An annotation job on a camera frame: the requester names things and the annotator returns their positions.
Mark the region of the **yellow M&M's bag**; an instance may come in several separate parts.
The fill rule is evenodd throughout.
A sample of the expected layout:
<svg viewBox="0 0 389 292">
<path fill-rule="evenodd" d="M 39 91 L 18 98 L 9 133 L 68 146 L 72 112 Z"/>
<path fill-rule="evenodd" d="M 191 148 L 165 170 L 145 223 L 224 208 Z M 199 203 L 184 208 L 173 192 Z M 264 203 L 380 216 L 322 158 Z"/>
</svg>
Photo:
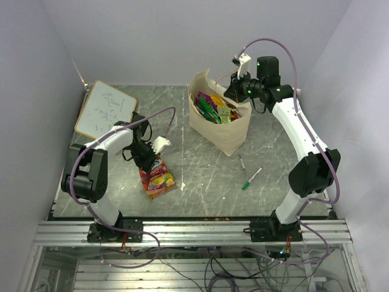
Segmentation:
<svg viewBox="0 0 389 292">
<path fill-rule="evenodd" d="M 215 95 L 215 94 L 211 94 L 210 97 L 216 106 L 227 107 L 227 104 L 220 96 Z"/>
</svg>

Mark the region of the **light green snack packet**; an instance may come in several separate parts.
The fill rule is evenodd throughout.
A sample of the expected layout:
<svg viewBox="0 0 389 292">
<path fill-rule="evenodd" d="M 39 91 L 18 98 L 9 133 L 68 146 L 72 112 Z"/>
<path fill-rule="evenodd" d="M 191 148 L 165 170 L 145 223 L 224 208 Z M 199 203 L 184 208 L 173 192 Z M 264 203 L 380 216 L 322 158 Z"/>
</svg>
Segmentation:
<svg viewBox="0 0 389 292">
<path fill-rule="evenodd" d="M 218 115 L 222 124 L 231 122 L 231 108 L 228 106 L 218 106 Z"/>
</svg>

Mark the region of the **purple snack bag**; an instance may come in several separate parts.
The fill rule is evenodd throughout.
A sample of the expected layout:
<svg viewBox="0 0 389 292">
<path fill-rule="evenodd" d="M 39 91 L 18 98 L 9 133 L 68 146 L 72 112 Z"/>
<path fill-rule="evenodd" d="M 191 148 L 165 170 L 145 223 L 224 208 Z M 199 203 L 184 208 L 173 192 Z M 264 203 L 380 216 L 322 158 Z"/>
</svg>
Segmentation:
<svg viewBox="0 0 389 292">
<path fill-rule="evenodd" d="M 216 106 L 215 103 L 213 102 L 212 98 L 208 95 L 208 94 L 205 94 L 201 91 L 198 92 L 194 102 L 195 104 L 198 104 L 200 105 L 201 104 L 201 99 L 204 99 L 204 101 L 209 104 L 210 106 Z"/>
</svg>

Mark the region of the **orange snack bag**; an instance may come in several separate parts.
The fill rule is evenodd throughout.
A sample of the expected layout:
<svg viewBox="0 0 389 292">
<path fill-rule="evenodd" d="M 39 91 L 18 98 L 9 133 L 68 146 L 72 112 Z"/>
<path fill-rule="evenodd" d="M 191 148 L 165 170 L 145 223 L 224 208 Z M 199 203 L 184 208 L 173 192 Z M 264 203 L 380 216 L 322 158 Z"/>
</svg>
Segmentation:
<svg viewBox="0 0 389 292">
<path fill-rule="evenodd" d="M 173 175 L 160 156 L 155 160 L 149 173 L 139 169 L 139 175 L 150 201 L 176 185 Z"/>
</svg>

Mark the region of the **green Chuba cassava chips bag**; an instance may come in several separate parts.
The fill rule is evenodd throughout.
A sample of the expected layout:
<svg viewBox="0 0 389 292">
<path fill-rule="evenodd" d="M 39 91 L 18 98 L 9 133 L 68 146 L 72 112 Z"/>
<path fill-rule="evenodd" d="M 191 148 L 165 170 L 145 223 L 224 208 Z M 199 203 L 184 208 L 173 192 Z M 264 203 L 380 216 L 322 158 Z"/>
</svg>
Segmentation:
<svg viewBox="0 0 389 292">
<path fill-rule="evenodd" d="M 200 102 L 195 104 L 198 108 L 200 114 L 213 123 L 221 124 L 221 119 L 216 111 L 210 106 L 202 97 L 200 98 Z"/>
</svg>

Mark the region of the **beige paper bag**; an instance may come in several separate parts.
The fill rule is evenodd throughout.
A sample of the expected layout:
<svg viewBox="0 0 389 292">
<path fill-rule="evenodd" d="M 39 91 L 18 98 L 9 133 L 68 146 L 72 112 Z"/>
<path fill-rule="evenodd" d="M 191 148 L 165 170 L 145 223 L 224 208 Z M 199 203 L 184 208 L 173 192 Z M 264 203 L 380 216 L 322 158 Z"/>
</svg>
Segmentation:
<svg viewBox="0 0 389 292">
<path fill-rule="evenodd" d="M 204 136 L 219 148 L 225 155 L 231 156 L 246 140 L 252 107 L 249 102 L 236 103 L 226 97 L 226 89 L 208 77 L 209 70 L 198 72 L 192 78 L 188 87 L 189 124 L 199 134 Z M 195 107 L 195 97 L 199 92 L 215 94 L 226 103 L 238 110 L 239 118 L 229 123 L 216 124 L 207 121 Z"/>
</svg>

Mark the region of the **red snack packet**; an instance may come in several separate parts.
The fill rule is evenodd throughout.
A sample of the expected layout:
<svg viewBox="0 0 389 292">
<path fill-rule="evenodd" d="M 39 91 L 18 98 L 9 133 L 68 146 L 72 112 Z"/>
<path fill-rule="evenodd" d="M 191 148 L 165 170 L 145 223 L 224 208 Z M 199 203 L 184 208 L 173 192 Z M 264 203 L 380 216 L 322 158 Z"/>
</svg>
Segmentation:
<svg viewBox="0 0 389 292">
<path fill-rule="evenodd" d="M 236 106 L 228 104 L 228 107 L 230 108 L 230 120 L 231 121 L 235 121 L 241 117 Z"/>
</svg>

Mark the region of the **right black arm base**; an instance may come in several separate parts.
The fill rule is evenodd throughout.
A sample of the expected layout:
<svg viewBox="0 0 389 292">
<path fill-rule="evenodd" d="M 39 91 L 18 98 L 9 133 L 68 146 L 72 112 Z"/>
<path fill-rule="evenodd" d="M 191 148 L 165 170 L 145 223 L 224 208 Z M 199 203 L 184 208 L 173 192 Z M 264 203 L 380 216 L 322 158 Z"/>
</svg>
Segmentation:
<svg viewBox="0 0 389 292">
<path fill-rule="evenodd" d="M 258 217 L 249 223 L 243 232 L 249 234 L 252 242 L 301 242 L 303 236 L 300 224 L 295 221 L 290 224 L 281 224 L 275 211 L 268 217 Z"/>
</svg>

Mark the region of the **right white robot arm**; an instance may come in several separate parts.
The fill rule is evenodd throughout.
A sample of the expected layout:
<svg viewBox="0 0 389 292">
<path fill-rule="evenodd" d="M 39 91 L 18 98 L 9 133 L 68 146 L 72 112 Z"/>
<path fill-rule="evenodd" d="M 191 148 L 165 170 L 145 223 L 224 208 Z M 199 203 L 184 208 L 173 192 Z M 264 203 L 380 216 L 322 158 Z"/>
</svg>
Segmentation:
<svg viewBox="0 0 389 292">
<path fill-rule="evenodd" d="M 290 189 L 275 210 L 277 220 L 267 227 L 269 236 L 279 241 L 289 234 L 288 225 L 297 221 L 304 204 L 332 185 L 340 153 L 329 149 L 315 133 L 302 112 L 296 90 L 291 85 L 281 84 L 278 58 L 259 57 L 256 78 L 248 72 L 250 62 L 247 54 L 233 59 L 238 70 L 231 75 L 224 97 L 238 103 L 259 99 L 264 109 L 283 126 L 298 159 L 289 173 Z"/>
</svg>

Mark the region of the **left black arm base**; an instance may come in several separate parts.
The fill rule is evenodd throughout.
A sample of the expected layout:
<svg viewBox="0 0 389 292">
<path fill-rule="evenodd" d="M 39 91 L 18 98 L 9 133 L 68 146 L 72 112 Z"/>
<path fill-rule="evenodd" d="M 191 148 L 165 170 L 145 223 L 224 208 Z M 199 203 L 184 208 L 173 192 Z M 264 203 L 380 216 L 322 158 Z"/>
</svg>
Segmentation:
<svg viewBox="0 0 389 292">
<path fill-rule="evenodd" d="M 88 243 L 115 243 L 123 242 L 126 239 L 129 243 L 140 243 L 142 241 L 143 224 L 136 220 L 120 219 L 116 228 L 125 229 L 126 232 L 108 228 L 99 223 L 92 223 L 89 226 L 86 240 Z"/>
</svg>

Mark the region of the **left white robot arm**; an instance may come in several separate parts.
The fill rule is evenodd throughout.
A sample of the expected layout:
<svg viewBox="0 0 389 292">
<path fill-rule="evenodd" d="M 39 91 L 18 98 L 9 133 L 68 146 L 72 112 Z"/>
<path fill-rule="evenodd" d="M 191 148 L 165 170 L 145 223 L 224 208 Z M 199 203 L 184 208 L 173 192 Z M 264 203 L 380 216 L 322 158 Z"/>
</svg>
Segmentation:
<svg viewBox="0 0 389 292">
<path fill-rule="evenodd" d="M 97 141 L 72 144 L 67 151 L 61 190 L 77 204 L 91 208 L 95 222 L 103 226 L 102 234 L 111 242 L 123 237 L 124 227 L 122 213 L 107 195 L 108 161 L 120 151 L 129 151 L 128 159 L 139 170 L 150 173 L 160 148 L 154 142 L 143 140 L 149 125 L 144 116 L 133 112 L 130 122 L 116 122 Z"/>
</svg>

